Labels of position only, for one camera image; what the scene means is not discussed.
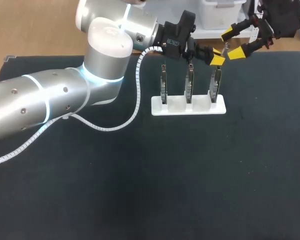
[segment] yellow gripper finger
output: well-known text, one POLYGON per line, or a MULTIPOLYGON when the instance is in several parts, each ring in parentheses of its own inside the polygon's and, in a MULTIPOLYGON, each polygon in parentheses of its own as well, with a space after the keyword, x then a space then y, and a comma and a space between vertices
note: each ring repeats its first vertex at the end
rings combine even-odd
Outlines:
POLYGON ((245 59, 246 55, 241 46, 237 47, 235 50, 228 52, 228 56, 230 60, 234 59, 245 59))
POLYGON ((213 59, 210 63, 210 66, 222 66, 225 62, 225 58, 223 56, 219 56, 214 54, 213 59))
POLYGON ((224 34, 227 34, 227 33, 229 33, 229 32, 231 32, 232 30, 233 30, 233 28, 232 28, 232 26, 231 26, 231 27, 229 27, 229 28, 221 35, 221 39, 222 39, 223 42, 225 41, 224 38, 223 38, 223 35, 224 35, 224 34))

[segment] white cable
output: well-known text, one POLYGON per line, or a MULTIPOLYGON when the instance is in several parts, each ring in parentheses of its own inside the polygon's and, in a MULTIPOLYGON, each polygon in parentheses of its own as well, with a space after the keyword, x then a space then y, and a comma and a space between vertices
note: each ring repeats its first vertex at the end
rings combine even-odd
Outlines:
POLYGON ((18 147, 16 150, 8 153, 7 155, 4 155, 0 157, 0 164, 14 158, 15 156, 22 153, 27 147, 29 147, 47 128, 49 128, 52 124, 54 124, 58 119, 61 117, 55 118, 53 120, 48 121, 45 125, 43 125, 32 137, 29 138, 28 141, 26 141, 24 144, 22 144, 20 147, 18 147))
POLYGON ((123 129, 124 127, 128 126, 136 118, 138 111, 139 111, 139 107, 140 107, 140 102, 141 102, 140 67, 141 67, 141 63, 142 63, 142 60, 144 59, 144 57, 146 56, 146 54, 149 52, 152 52, 152 51, 162 52, 163 50, 159 46, 149 47, 141 53, 141 55, 137 61, 136 70, 135 70, 136 104, 135 104, 134 112, 128 121, 126 121, 124 124, 122 124, 120 126, 105 128, 105 127, 96 126, 77 114, 73 114, 73 115, 71 115, 71 117, 78 119, 79 121, 88 125, 90 128, 93 128, 95 130, 102 131, 102 132, 117 131, 117 130, 123 129))

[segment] black table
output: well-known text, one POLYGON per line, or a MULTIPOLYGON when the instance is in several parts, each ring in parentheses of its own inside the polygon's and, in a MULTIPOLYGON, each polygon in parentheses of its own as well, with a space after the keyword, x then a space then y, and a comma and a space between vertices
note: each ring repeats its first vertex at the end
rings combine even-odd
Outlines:
MULTIPOLYGON (((83 57, 17 57, 0 81, 78 67, 83 57)), ((102 127, 135 108, 132 57, 119 97, 80 115, 102 127)), ((184 91, 186 65, 148 56, 141 107, 128 127, 95 131, 59 120, 0 165, 0 240, 300 240, 300 53, 227 62, 225 115, 151 115, 161 64, 168 93, 184 91)), ((194 93, 212 69, 194 62, 194 93)), ((37 129, 0 141, 0 156, 37 129)))

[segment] white container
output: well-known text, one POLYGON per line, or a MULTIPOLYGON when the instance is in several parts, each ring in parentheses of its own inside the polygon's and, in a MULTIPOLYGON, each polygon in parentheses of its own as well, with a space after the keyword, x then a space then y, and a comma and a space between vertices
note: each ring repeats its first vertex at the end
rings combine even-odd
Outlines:
POLYGON ((242 4, 247 0, 198 0, 202 26, 207 30, 228 29, 238 22, 242 4))

